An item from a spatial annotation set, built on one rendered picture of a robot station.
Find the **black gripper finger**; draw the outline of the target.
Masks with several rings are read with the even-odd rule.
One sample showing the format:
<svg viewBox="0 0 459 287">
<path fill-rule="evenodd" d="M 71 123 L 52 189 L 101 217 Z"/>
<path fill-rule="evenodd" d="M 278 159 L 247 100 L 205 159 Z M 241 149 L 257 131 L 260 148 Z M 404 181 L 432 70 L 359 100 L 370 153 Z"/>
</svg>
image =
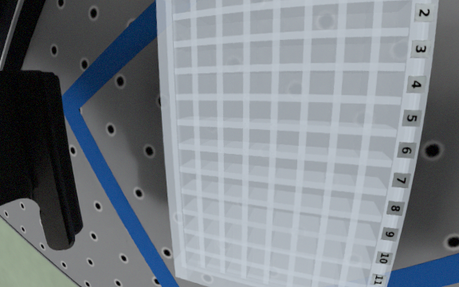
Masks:
<svg viewBox="0 0 459 287">
<path fill-rule="evenodd" d="M 49 248 L 73 246 L 83 220 L 54 73 L 0 71 L 0 206 L 17 199 L 40 207 Z"/>
</svg>

